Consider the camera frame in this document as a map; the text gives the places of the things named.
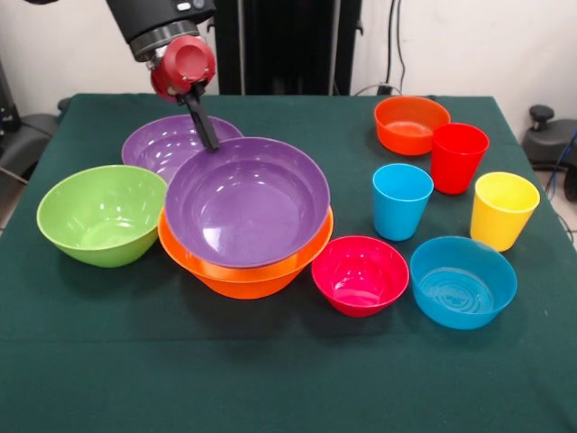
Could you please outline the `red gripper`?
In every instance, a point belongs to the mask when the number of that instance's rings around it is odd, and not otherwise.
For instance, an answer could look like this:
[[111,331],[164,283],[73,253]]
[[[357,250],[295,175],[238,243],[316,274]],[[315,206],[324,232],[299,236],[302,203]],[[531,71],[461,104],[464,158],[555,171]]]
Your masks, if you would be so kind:
[[199,138],[206,149],[216,152],[219,141],[202,106],[205,86],[215,75],[215,55],[208,44],[196,36],[179,36],[167,46],[151,71],[157,95],[186,106]]

